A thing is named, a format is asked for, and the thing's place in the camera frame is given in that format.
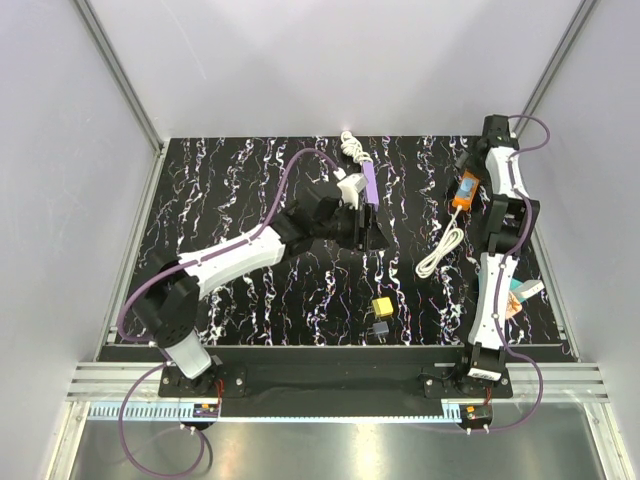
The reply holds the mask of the purple power strip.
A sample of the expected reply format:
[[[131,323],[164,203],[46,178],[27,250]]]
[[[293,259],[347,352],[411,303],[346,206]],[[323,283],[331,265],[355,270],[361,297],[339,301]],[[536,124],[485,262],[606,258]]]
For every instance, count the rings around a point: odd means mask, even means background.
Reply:
[[[362,163],[361,172],[364,175],[367,184],[365,187],[365,200],[372,205],[375,210],[379,209],[379,193],[377,187],[376,173],[372,161]]]

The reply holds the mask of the orange power strip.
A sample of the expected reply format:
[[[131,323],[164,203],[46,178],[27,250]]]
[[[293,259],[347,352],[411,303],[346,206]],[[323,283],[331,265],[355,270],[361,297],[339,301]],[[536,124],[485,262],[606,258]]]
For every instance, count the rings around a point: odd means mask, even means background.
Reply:
[[[456,211],[470,211],[480,179],[471,171],[465,170],[452,199],[452,207]]]

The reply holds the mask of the yellow cube plug adapter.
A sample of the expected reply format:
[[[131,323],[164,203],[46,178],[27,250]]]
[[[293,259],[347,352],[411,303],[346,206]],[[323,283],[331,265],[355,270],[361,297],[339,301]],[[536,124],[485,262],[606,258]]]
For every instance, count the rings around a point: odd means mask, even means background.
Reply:
[[[394,305],[389,297],[379,297],[371,302],[371,308],[376,318],[386,318],[394,314]]]

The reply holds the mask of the grey cube plug adapter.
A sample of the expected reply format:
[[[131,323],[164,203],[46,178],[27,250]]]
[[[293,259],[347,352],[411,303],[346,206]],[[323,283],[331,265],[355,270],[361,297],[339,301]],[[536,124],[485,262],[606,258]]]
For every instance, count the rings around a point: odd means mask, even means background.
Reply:
[[[386,321],[376,322],[371,327],[371,334],[378,338],[380,341],[386,339],[389,335],[389,325]]]

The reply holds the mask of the blue cube plug adapter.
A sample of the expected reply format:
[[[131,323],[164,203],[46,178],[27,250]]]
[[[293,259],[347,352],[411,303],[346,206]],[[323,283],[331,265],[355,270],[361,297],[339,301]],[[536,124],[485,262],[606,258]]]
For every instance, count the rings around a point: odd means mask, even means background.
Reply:
[[[476,188],[476,180],[470,177],[465,177],[459,187],[459,195],[462,197],[470,197],[472,192]]]

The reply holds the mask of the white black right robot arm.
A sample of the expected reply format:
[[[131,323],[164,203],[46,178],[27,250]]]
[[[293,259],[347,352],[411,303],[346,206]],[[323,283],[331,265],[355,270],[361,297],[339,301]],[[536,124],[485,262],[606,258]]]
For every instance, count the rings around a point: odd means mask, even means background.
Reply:
[[[468,172],[488,180],[491,189],[483,221],[475,316],[453,374],[455,388],[471,398],[483,398],[506,377],[505,326],[511,281],[540,211],[540,202],[530,197],[520,172],[523,150],[510,120],[506,115],[486,116],[466,162]]]

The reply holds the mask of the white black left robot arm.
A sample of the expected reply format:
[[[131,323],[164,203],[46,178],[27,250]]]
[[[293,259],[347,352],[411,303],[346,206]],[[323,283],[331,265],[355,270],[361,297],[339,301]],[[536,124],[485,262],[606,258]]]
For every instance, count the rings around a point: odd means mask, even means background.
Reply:
[[[158,261],[158,272],[131,295],[129,309],[179,369],[181,384],[193,395],[206,395],[216,372],[196,333],[199,302],[228,282],[308,252],[320,240],[359,252],[389,247],[373,205],[354,207],[335,196],[295,200],[232,240]]]

